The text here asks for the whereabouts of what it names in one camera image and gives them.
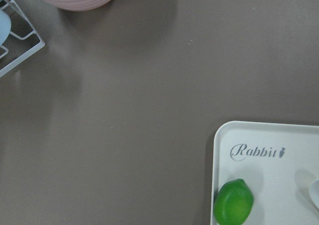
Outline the white plastic spoon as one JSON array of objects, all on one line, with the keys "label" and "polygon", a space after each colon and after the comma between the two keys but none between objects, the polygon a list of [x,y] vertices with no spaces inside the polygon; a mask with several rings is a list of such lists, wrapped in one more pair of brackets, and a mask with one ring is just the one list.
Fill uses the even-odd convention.
[{"label": "white plastic spoon", "polygon": [[319,179],[314,180],[309,187],[309,196],[313,205],[319,209]]}]

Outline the green lime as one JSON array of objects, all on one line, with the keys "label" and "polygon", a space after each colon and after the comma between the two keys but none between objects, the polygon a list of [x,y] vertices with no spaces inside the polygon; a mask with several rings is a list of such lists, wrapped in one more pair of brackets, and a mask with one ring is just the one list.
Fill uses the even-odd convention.
[{"label": "green lime", "polygon": [[220,225],[242,225],[254,204],[254,195],[243,179],[225,183],[219,190],[213,215]]}]

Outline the cream rabbit tray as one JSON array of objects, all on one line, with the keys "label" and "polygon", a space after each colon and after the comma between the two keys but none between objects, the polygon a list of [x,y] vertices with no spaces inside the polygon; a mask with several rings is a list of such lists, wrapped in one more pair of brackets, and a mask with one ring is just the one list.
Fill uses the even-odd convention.
[{"label": "cream rabbit tray", "polygon": [[243,179],[254,195],[248,225],[318,224],[309,196],[318,177],[318,126],[231,121],[215,134],[211,196]]}]

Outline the light blue plastic cup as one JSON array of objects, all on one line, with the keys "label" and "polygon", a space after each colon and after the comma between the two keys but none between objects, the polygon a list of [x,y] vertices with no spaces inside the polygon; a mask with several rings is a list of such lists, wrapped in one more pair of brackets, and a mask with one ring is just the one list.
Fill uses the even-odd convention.
[{"label": "light blue plastic cup", "polygon": [[8,38],[11,30],[11,19],[7,13],[0,10],[0,45]]}]

